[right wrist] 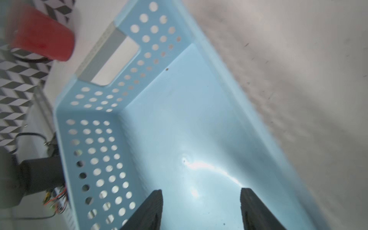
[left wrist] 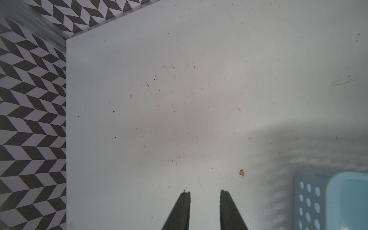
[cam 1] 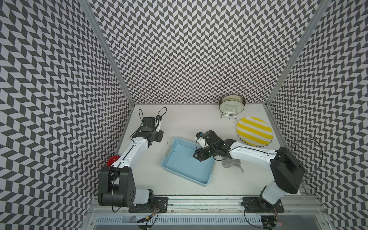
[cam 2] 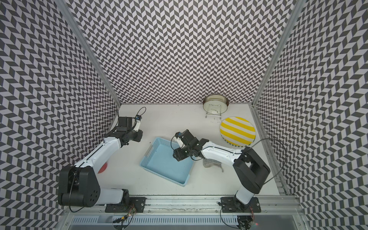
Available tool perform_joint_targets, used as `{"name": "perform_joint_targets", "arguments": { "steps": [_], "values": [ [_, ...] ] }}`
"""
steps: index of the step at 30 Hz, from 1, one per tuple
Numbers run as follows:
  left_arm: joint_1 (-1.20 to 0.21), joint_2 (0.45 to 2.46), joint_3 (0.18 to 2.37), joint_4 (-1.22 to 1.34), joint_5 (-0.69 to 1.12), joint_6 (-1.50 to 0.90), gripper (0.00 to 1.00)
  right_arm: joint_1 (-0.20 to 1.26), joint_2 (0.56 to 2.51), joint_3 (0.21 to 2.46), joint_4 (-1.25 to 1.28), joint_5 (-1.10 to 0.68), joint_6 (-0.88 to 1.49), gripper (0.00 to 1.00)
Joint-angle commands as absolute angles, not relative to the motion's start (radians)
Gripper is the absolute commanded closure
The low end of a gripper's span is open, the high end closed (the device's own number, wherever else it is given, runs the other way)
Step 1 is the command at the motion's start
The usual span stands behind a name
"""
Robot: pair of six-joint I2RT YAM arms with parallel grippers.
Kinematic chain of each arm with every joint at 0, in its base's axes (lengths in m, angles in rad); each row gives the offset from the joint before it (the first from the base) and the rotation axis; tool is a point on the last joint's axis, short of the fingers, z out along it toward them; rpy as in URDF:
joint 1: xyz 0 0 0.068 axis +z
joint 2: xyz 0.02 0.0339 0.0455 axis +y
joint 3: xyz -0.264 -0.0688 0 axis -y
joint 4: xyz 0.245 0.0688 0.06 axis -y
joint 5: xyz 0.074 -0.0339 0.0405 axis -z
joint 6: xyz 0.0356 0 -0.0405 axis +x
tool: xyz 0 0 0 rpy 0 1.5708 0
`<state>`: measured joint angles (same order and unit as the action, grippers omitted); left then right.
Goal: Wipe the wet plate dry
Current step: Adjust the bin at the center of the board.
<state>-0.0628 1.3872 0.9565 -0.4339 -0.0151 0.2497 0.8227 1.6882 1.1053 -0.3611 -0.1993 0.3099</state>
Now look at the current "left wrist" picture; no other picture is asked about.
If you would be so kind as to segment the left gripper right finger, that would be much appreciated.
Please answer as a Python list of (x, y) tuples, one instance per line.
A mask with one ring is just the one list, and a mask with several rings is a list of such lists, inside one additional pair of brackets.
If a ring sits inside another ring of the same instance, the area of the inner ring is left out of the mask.
[(220, 192), (220, 229), (248, 230), (233, 198), (228, 191)]

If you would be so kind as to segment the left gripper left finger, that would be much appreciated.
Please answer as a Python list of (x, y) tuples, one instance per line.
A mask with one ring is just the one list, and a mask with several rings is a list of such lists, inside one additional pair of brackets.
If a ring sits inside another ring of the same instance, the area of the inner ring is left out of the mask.
[(190, 192), (181, 193), (162, 227), (162, 230), (189, 230), (190, 203)]

